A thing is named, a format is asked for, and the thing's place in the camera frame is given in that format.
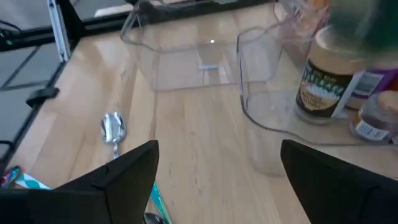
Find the metal frame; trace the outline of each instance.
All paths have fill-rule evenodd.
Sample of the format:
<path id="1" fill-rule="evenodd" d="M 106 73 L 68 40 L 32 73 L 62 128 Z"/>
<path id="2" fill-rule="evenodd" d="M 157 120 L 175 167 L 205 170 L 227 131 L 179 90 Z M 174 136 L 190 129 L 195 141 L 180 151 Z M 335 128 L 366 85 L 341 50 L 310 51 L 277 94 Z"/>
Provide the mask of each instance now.
<path id="1" fill-rule="evenodd" d="M 126 0 L 131 4 L 135 4 L 138 0 Z M 239 9 L 243 7 L 255 6 L 258 4 L 264 4 L 265 2 L 274 2 L 277 0 L 238 0 L 237 2 L 218 4 L 215 2 L 208 2 L 208 0 L 194 0 L 197 2 L 203 2 L 199 6 L 193 6 L 192 10 L 189 9 L 187 12 L 175 12 L 175 14 L 168 14 L 168 20 L 182 19 L 185 17 L 194 17 L 205 14 L 211 14 L 216 12 L 228 11 L 233 9 Z M 67 60 L 69 59 L 73 49 L 77 46 L 79 40 L 83 37 L 89 37 L 92 35 L 103 34 L 107 32 L 113 32 L 121 30 L 124 21 L 127 19 L 129 12 L 122 12 L 119 14 L 113 14 L 110 16 L 95 17 L 92 19 L 87 19 L 82 21 L 78 14 L 76 13 L 74 7 L 69 0 L 47 0 L 48 7 L 50 11 L 50 18 L 54 26 L 42 27 L 38 29 L 22 30 L 20 33 L 16 33 L 12 37 L 8 37 L 7 40 L 12 42 L 12 45 L 6 43 L 6 40 L 0 38 L 0 52 L 8 50 L 16 50 L 25 47 L 40 46 L 44 44 L 54 43 L 56 39 L 60 40 L 57 42 L 58 52 L 60 53 L 60 64 L 52 75 L 52 78 L 45 85 L 46 87 L 54 86 L 58 77 L 60 76 Z M 188 1 L 176 2 L 175 5 L 185 4 Z M 163 6 L 153 6 L 147 5 L 147 9 L 152 7 L 163 7 Z M 154 14 L 153 11 L 144 11 L 150 23 L 160 23 L 165 22 L 165 19 L 161 16 Z M 12 74 L 9 78 L 8 83 L 16 76 L 17 71 Z M 34 85 L 44 85 L 44 82 L 39 83 L 26 83 L 19 86 L 2 86 L 0 91 L 15 90 L 19 88 L 26 88 Z M 32 124 L 35 116 L 39 112 L 42 104 L 35 105 L 24 121 L 24 125 L 18 131 L 17 136 L 12 142 L 7 142 L 10 145 L 10 150 L 7 153 L 5 160 L 0 161 L 2 166 L 0 166 L 0 172 L 8 162 L 11 160 L 12 155 L 16 151 L 17 147 L 21 143 L 25 133 Z"/>

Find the wooden tabletop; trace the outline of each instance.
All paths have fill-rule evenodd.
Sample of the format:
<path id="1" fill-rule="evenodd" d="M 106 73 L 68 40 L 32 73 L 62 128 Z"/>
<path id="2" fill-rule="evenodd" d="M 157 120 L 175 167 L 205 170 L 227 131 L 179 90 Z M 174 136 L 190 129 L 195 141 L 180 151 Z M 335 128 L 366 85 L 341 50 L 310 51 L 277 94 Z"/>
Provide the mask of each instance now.
<path id="1" fill-rule="evenodd" d="M 126 153 L 158 139 L 157 183 L 174 223 L 309 223 L 279 159 L 286 134 L 266 131 L 243 114 L 237 85 L 154 92 L 118 33 L 81 40 L 10 166 L 51 188 L 113 158 L 100 121 L 118 111 Z M 398 178 L 393 147 L 317 147 Z"/>

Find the spoon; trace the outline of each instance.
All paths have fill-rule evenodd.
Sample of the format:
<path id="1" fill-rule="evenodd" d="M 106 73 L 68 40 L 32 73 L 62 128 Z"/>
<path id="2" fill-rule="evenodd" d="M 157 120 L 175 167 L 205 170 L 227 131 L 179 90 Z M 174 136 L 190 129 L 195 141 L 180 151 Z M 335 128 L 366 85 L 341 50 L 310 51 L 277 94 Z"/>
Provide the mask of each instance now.
<path id="1" fill-rule="evenodd" d="M 106 113 L 101 122 L 102 139 L 106 144 L 113 145 L 113 157 L 119 157 L 118 145 L 126 136 L 126 128 L 122 117 L 117 112 Z"/>

